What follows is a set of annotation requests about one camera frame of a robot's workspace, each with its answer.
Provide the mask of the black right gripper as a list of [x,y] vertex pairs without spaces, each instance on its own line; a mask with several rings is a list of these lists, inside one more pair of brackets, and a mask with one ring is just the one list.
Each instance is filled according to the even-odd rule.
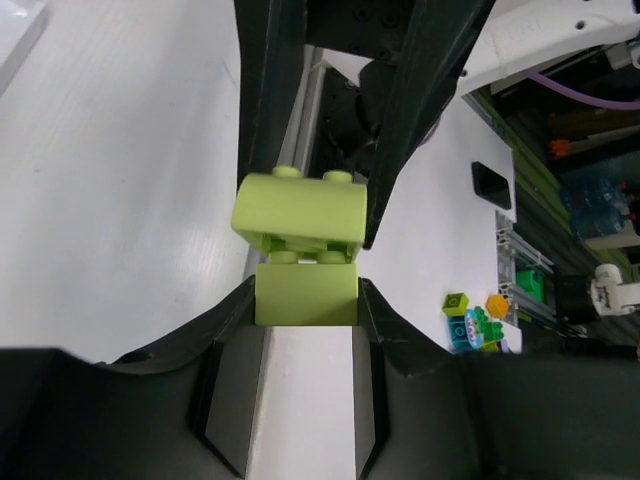
[[364,248],[371,249],[399,174],[456,93],[493,6],[489,0],[236,0],[237,182],[270,172],[278,161],[305,39],[328,50],[400,61],[368,176]]

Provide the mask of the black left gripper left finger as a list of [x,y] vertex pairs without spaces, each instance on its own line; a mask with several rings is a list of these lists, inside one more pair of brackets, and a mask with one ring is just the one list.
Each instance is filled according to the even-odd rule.
[[113,363],[1,352],[5,479],[241,479],[264,331],[252,280]]

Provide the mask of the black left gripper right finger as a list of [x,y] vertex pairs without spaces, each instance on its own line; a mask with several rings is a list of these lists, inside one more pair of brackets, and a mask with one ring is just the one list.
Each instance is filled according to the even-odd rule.
[[360,479],[635,479],[639,366],[454,355],[359,283],[353,331]]

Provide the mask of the pale green square lego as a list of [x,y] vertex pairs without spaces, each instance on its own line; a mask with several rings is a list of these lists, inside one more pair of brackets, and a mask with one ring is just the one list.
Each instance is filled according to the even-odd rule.
[[339,252],[314,263],[276,252],[256,268],[255,324],[262,327],[347,327],[358,319],[358,269]]

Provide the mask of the pale green curved lego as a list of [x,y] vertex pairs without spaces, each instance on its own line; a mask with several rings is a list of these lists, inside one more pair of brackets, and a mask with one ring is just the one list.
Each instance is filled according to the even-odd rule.
[[367,187],[350,173],[306,178],[294,167],[277,166],[244,178],[231,227],[265,255],[294,251],[315,260],[323,251],[340,251],[352,263],[364,246],[366,212]]

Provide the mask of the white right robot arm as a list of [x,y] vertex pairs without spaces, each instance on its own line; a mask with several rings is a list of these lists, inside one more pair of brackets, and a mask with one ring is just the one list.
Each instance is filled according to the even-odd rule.
[[455,94],[554,58],[632,39],[635,1],[238,1],[241,83],[237,174],[276,164],[304,49],[359,55],[395,72],[373,157],[364,244],[371,247],[395,181]]

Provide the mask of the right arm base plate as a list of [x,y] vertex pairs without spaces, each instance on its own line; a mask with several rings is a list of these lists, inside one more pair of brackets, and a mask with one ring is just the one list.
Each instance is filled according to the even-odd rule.
[[329,170],[367,178],[377,146],[386,98],[367,78],[362,87],[331,67],[324,75],[309,173]]

